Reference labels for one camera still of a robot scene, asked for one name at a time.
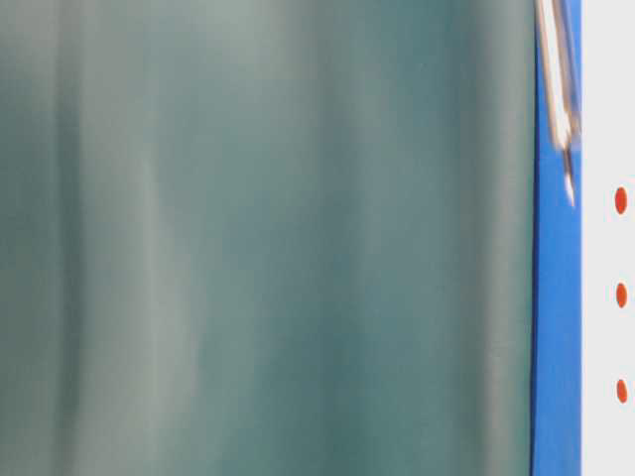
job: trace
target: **teal plastic sheet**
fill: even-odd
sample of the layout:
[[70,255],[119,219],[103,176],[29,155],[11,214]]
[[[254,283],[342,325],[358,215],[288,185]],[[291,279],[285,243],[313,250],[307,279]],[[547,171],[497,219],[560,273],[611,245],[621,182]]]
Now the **teal plastic sheet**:
[[21,0],[0,64],[0,474],[528,474],[531,2]]

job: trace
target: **white panel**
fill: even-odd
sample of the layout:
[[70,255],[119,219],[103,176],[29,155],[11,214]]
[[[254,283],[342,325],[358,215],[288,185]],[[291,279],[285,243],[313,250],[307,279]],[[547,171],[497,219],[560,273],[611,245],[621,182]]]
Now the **white panel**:
[[[582,0],[582,474],[635,474],[635,4]],[[623,214],[615,191],[628,193]],[[617,305],[624,283],[629,301]],[[628,400],[617,398],[623,379]]]

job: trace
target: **blue plastic strip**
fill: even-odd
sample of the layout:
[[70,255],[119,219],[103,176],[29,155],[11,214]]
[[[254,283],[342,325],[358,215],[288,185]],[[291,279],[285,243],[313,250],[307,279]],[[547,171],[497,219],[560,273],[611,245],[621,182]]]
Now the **blue plastic strip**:
[[[580,84],[580,0],[569,10]],[[563,161],[550,143],[537,50],[532,474],[580,474],[580,152],[573,154],[576,208],[567,202]]]

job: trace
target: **green translucent film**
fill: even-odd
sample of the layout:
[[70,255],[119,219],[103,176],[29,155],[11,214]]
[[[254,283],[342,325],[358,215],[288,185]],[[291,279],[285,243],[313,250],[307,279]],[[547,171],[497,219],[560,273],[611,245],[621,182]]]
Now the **green translucent film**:
[[526,475],[532,3],[0,4],[0,475]]

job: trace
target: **red dot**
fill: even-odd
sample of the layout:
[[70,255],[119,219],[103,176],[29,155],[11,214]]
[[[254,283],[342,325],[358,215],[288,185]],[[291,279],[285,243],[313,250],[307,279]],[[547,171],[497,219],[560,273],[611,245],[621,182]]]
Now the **red dot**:
[[619,400],[622,404],[626,403],[626,399],[628,399],[628,392],[626,391],[626,384],[623,380],[617,381],[617,400]]
[[626,190],[623,186],[620,186],[615,191],[615,209],[621,215],[626,211],[626,205],[628,204],[628,198],[626,196]]
[[624,307],[626,305],[626,287],[622,283],[617,285],[617,290],[615,290],[615,297],[617,298],[617,305],[619,305],[620,307]]

